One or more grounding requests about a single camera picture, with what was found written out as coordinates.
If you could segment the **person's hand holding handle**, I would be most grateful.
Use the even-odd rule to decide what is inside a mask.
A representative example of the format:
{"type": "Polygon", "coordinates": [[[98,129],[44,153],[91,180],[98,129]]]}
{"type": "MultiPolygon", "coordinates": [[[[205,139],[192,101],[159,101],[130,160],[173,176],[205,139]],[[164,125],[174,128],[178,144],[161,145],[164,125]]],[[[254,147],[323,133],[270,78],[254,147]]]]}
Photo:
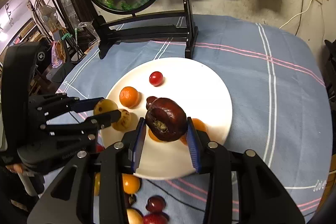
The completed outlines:
{"type": "Polygon", "coordinates": [[[6,168],[12,173],[24,174],[27,168],[22,164],[7,165],[6,168]]]}

